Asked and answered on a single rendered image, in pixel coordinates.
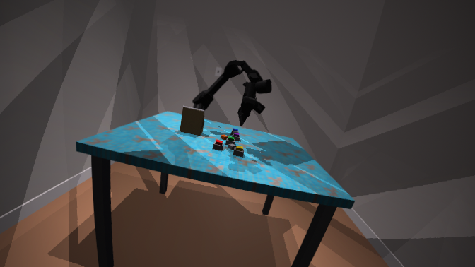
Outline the purple button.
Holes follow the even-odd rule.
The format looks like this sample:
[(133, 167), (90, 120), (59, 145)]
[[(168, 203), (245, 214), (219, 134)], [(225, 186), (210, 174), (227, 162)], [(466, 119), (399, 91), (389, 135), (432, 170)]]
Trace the purple button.
[(236, 141), (239, 141), (239, 140), (240, 140), (240, 136), (239, 136), (238, 133), (234, 133), (232, 137), (234, 137), (234, 139), (235, 139)]

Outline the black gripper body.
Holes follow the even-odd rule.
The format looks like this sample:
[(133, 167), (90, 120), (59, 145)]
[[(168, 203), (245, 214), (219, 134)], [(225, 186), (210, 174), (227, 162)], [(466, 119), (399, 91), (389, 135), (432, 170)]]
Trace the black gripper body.
[[(242, 103), (243, 103), (243, 104), (246, 104), (246, 105), (251, 105), (251, 106), (254, 105), (254, 107), (255, 107), (256, 104), (257, 104), (257, 101), (256, 101), (255, 98), (256, 98), (255, 93), (253, 93), (253, 92), (251, 92), (251, 91), (245, 91), (245, 92), (244, 92), (244, 95), (243, 95), (243, 97), (242, 97)], [(241, 104), (242, 104), (242, 103), (241, 103)], [(242, 112), (241, 107), (239, 108), (238, 111), (239, 111), (239, 112)]]

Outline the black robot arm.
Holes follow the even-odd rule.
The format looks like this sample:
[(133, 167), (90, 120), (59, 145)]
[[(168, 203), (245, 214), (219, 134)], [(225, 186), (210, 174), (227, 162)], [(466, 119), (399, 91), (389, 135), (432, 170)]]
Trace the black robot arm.
[[(240, 66), (242, 69), (240, 70), (238, 66)], [(208, 90), (203, 91), (195, 97), (195, 99), (192, 101), (194, 103), (193, 108), (202, 110), (207, 109), (211, 101), (213, 101), (214, 93), (218, 91), (229, 78), (235, 77), (236, 75), (241, 74), (243, 71), (246, 72), (249, 80), (251, 81), (249, 83), (246, 82), (243, 84), (245, 86), (245, 91), (251, 91), (255, 94), (256, 92), (265, 94), (271, 93), (270, 79), (263, 80), (258, 70), (251, 69), (246, 61), (234, 60), (228, 62), (222, 75), (212, 84)], [(257, 101), (254, 110), (258, 114), (261, 114), (264, 108), (265, 106)]]

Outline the red button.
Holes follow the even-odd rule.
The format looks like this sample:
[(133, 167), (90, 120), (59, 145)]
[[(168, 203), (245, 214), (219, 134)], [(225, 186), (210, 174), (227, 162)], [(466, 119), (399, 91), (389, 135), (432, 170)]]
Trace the red button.
[(213, 149), (216, 149), (216, 150), (222, 150), (223, 149), (223, 141), (220, 141), (220, 140), (216, 140), (213, 144)]

